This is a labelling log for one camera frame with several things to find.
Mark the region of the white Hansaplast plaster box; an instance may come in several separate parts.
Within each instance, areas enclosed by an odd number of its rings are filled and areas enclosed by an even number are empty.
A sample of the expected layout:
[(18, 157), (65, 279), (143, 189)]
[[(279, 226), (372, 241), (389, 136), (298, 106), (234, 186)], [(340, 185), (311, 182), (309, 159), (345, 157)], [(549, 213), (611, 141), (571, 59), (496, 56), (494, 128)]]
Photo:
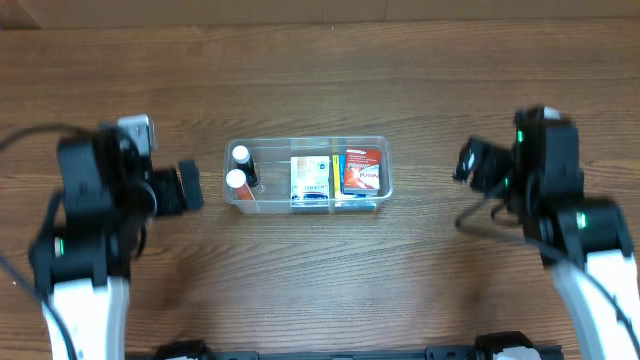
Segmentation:
[(330, 158), (297, 156), (290, 161), (293, 206), (324, 206), (330, 195)]

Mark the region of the red Panadol box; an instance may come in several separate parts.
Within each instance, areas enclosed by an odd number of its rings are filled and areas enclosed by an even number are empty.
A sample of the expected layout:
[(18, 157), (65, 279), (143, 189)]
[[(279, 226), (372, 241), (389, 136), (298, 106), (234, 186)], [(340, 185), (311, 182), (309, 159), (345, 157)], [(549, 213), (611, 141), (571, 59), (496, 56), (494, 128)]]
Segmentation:
[(345, 154), (344, 192), (376, 196), (380, 190), (381, 152), (349, 148)]

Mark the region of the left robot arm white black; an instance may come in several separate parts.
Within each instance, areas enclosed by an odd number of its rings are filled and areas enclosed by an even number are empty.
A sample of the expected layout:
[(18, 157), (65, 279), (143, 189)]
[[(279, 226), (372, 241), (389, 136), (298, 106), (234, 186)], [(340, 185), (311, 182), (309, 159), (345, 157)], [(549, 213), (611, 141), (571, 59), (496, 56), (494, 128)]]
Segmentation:
[(131, 262), (147, 223), (204, 205), (195, 162), (156, 170), (156, 147), (145, 114), (58, 144), (63, 189), (29, 249), (56, 359), (124, 358)]

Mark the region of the black tube white cap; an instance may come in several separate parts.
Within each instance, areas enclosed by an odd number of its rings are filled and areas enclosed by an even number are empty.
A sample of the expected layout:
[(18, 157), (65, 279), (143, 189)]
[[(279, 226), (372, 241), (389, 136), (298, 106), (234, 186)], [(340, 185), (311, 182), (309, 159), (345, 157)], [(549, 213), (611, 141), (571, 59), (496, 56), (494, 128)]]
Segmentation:
[(244, 145), (235, 146), (232, 149), (232, 157), (236, 167), (246, 175), (248, 185), (256, 187), (259, 184), (259, 175), (249, 149)]

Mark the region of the blue Vicks VapoDrops box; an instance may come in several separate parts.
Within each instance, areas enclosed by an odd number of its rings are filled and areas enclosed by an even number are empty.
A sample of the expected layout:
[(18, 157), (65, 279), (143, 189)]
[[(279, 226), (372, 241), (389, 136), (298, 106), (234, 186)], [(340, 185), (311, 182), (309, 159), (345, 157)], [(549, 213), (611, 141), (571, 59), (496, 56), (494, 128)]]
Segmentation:
[(376, 203), (366, 200), (365, 195), (344, 192), (345, 161), (344, 154), (332, 156), (335, 209), (337, 211), (374, 211), (377, 208)]

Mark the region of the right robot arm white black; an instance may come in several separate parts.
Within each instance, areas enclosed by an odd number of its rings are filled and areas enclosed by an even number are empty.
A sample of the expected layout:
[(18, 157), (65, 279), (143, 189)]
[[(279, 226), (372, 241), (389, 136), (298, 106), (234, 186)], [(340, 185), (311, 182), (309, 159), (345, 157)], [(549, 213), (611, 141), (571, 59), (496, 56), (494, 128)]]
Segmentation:
[(534, 106), (516, 111), (513, 123), (511, 147), (475, 136), (462, 147), (452, 177), (483, 198), (455, 226), (498, 200), (491, 212), (515, 215), (524, 243), (551, 272), (583, 357), (638, 358), (638, 267), (623, 210), (611, 198), (586, 196), (570, 117)]

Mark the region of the orange tube white cap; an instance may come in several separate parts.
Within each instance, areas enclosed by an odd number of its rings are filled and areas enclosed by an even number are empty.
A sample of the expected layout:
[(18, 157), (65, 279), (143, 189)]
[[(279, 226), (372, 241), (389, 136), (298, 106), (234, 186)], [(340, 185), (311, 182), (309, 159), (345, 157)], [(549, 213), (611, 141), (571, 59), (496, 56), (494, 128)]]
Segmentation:
[(227, 185), (234, 191), (239, 200), (254, 201), (255, 197), (247, 182), (246, 174), (240, 169), (233, 169), (226, 175)]

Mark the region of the clear plastic container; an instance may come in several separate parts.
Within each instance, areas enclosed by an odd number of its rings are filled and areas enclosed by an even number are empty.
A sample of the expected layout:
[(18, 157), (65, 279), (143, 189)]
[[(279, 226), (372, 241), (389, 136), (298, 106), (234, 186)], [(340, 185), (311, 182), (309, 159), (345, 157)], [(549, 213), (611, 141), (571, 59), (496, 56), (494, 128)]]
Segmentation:
[[(238, 169), (232, 157), (235, 146), (246, 146), (255, 163), (259, 184), (250, 187), (254, 201), (239, 200), (226, 183), (226, 175)], [(376, 149), (381, 152), (380, 190), (376, 196), (365, 195), (377, 208), (393, 194), (392, 151), (383, 136), (329, 136), (233, 139), (227, 144), (224, 165), (224, 197), (245, 214), (330, 213), (335, 209), (332, 156), (346, 154), (349, 148)], [(330, 195), (324, 206), (293, 206), (290, 196), (290, 161), (297, 156), (330, 158)]]

